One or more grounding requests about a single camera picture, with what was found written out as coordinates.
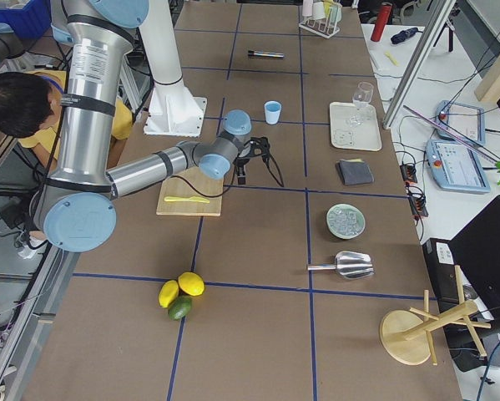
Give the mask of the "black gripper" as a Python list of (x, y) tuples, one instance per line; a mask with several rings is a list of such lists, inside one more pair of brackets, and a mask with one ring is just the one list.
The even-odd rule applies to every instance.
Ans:
[(269, 164), (270, 142), (266, 137), (251, 137), (235, 159), (238, 185), (246, 184), (245, 164), (255, 157), (260, 157), (266, 165)]

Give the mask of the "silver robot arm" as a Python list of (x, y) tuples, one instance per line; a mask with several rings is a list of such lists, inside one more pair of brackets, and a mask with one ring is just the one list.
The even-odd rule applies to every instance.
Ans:
[[(250, 139), (250, 116), (230, 111), (209, 144), (198, 141), (206, 101), (185, 87), (166, 1), (56, 1), (54, 37), (73, 47), (61, 99), (57, 166), (45, 181), (34, 221), (55, 246), (94, 249), (113, 233), (113, 199), (198, 167), (221, 179)], [(108, 169), (115, 104), (124, 57), (141, 37), (154, 80), (146, 132), (179, 135), (176, 146)]]

